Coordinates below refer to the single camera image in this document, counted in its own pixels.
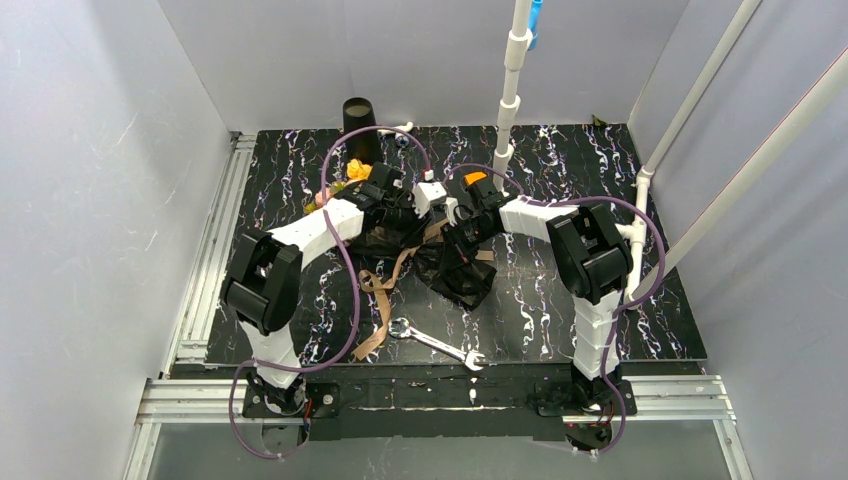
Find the tan satin ribbon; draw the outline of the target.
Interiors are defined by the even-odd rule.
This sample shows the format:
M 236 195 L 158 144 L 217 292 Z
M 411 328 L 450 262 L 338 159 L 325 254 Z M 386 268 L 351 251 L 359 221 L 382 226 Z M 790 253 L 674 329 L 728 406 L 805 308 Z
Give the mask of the tan satin ribbon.
M 381 347 L 389 336 L 389 326 L 392 313 L 390 295 L 396 286 L 404 262 L 408 258 L 413 258 L 425 242 L 440 237 L 441 228 L 447 224 L 447 220 L 442 220 L 427 227 L 424 231 L 422 241 L 418 245 L 401 250 L 399 255 L 396 257 L 391 276 L 387 280 L 383 281 L 378 275 L 367 269 L 363 269 L 359 272 L 358 278 L 360 288 L 363 292 L 369 293 L 374 297 L 381 325 L 374 331 L 373 334 L 353 349 L 353 355 L 357 360 L 365 360 L 370 354 Z

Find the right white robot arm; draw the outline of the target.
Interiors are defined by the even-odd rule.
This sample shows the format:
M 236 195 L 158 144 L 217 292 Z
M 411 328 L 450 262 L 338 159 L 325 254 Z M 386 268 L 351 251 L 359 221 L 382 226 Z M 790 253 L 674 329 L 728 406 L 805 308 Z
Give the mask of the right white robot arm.
M 548 243 L 560 280 L 572 295 L 577 341 L 573 365 L 588 381 L 619 364 L 613 346 L 614 313 L 633 260 L 609 209 L 603 205 L 554 205 L 498 190 L 493 180 L 474 175 L 464 189 L 471 213 L 442 227 L 437 267 L 446 293 L 468 307 L 486 296 L 496 271 L 477 257 L 482 243 L 500 234 L 519 234 Z

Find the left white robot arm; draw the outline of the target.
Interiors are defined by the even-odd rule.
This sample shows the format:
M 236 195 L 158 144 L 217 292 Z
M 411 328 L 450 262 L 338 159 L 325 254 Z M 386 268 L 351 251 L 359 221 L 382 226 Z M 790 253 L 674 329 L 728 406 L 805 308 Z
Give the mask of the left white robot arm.
M 399 169 L 376 163 L 365 178 L 343 183 L 301 218 L 239 237 L 220 303 L 247 336 L 251 365 L 264 384 L 292 390 L 314 370 L 301 363 L 290 327 L 300 304 L 302 272 L 330 250 L 345 261 L 355 255 L 398 255 L 423 238 L 432 220 L 424 194 L 442 191 L 427 182 L 406 188 Z

